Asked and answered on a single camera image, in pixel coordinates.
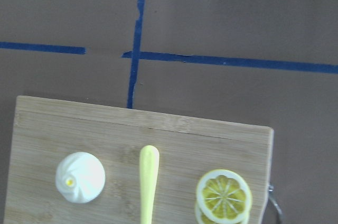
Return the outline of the wooden cutting board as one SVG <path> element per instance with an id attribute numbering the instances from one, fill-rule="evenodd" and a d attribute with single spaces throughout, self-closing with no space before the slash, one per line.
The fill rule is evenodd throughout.
<path id="1" fill-rule="evenodd" d="M 253 196 L 250 223 L 268 201 L 274 131 L 265 126 L 18 96 L 5 223 L 139 223 L 139 153 L 159 150 L 153 223 L 195 223 L 201 176 L 232 170 Z M 56 189 L 58 164 L 69 154 L 95 155 L 106 171 L 98 198 L 68 202 Z"/>

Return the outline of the yellow plastic knife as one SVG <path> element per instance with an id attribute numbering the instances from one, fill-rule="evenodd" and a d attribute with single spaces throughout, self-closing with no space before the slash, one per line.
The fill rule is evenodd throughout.
<path id="1" fill-rule="evenodd" d="M 140 223 L 152 223 L 159 170 L 159 151 L 153 145 L 144 146 L 139 155 Z"/>

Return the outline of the white steamed bun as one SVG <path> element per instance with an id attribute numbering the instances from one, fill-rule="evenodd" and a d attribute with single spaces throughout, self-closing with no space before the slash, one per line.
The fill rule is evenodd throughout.
<path id="1" fill-rule="evenodd" d="M 103 191 L 105 169 L 94 155 L 76 152 L 65 157 L 55 173 L 55 186 L 71 203 L 88 203 Z"/>

